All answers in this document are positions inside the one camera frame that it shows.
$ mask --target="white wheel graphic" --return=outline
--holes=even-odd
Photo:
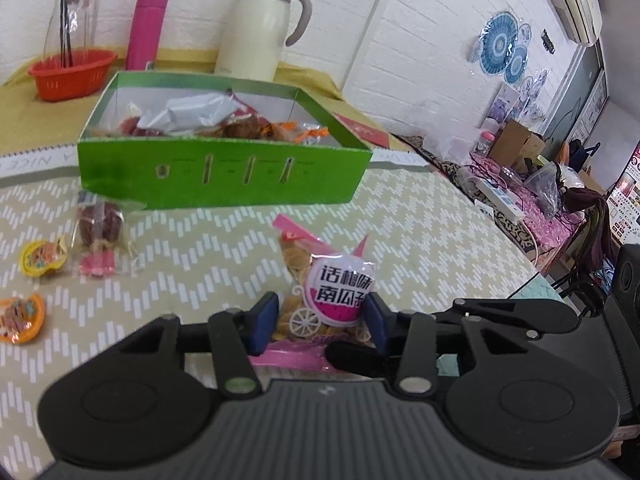
[[[371,332],[367,328],[367,325],[360,323],[356,328],[356,341],[358,343],[368,343],[371,341]]]
[[[297,309],[289,319],[289,331],[296,337],[307,338],[320,330],[320,318],[309,307]]]

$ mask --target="orange basket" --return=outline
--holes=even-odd
[[[43,101],[56,102],[91,95],[102,87],[107,70],[118,57],[111,50],[91,49],[85,52],[74,51],[78,59],[81,54],[84,63],[64,68],[60,56],[52,56],[29,69],[36,79],[38,95]]]

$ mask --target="pink thermos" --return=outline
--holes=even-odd
[[[158,55],[164,12],[169,0],[138,0],[133,13],[126,70],[152,70]]]

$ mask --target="red book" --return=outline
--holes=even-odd
[[[376,128],[372,128],[371,126],[367,126],[366,124],[359,123],[358,121],[354,121],[353,119],[342,115],[336,114],[335,117],[356,137],[359,137],[362,140],[366,140],[371,144],[389,149],[388,133]]]

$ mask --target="kettle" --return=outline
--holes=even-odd
[[[273,81],[283,47],[295,44],[311,19],[311,1],[298,0],[302,4],[302,15],[293,34],[287,38],[290,1],[240,0],[223,34],[214,72]]]

